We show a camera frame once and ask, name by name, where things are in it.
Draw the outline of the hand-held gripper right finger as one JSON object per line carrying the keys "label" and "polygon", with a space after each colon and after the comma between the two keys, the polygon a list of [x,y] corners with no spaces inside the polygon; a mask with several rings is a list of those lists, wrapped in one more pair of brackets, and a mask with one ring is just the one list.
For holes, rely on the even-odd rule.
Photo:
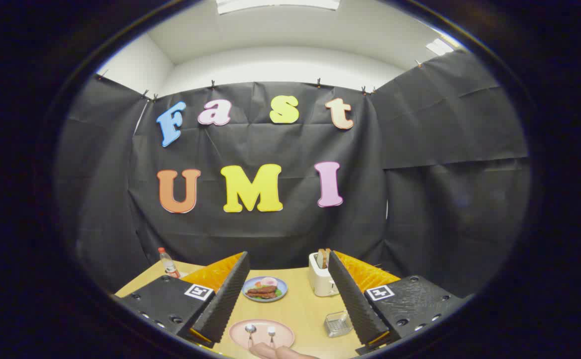
{"label": "hand-held gripper right finger", "polygon": [[359,259],[332,251],[328,270],[365,355],[391,345],[454,314],[465,297],[421,275],[398,278]]}

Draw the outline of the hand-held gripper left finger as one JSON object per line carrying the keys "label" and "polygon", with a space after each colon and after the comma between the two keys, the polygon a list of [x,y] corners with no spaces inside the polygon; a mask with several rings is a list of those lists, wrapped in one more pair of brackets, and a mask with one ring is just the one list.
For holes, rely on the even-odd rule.
{"label": "hand-held gripper left finger", "polygon": [[162,275],[118,302],[159,329],[212,348],[221,341],[249,272],[250,256],[243,251],[182,279]]}

